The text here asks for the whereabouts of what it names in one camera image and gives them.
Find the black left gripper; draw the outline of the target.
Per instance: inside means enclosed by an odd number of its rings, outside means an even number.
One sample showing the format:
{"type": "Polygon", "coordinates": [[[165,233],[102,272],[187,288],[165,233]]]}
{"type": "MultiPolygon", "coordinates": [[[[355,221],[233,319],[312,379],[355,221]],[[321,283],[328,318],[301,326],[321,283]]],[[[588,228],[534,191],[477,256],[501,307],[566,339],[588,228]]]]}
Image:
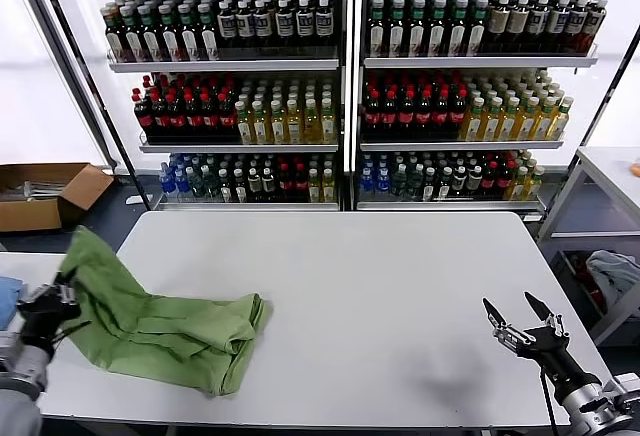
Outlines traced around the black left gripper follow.
{"type": "Polygon", "coordinates": [[[23,318],[19,341],[45,352],[54,352],[59,328],[81,315],[70,280],[59,281],[58,287],[55,284],[41,285],[29,294],[27,301],[18,301],[17,311],[23,318]]]}

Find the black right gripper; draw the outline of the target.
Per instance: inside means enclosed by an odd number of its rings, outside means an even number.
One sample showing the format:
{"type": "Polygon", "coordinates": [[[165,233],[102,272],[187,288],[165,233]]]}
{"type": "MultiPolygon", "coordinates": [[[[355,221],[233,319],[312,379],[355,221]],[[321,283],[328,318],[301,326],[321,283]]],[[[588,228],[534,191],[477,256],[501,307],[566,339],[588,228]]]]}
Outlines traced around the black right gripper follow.
{"type": "Polygon", "coordinates": [[[564,401],[572,392],[588,384],[600,385],[600,379],[584,371],[569,354],[569,333],[563,316],[554,313],[530,292],[525,291],[524,296],[542,323],[524,332],[509,324],[488,299],[482,299],[487,318],[493,326],[493,335],[499,343],[509,350],[517,350],[517,356],[535,361],[551,380],[557,401],[564,401]]]}

